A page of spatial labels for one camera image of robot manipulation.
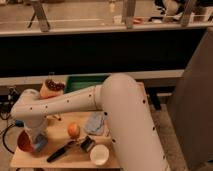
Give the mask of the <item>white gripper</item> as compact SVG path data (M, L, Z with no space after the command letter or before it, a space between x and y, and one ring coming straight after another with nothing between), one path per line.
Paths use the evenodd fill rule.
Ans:
M31 139L35 139L39 134L42 134L45 131L46 127L46 120L33 120L24 122L25 132Z

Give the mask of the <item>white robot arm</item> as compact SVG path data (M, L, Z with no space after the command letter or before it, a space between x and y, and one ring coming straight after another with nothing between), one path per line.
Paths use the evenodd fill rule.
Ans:
M11 114L24 122L31 138L46 128L46 117L57 113L102 111L123 171L171 171L144 86L123 73L95 85L42 99L34 89L23 91Z

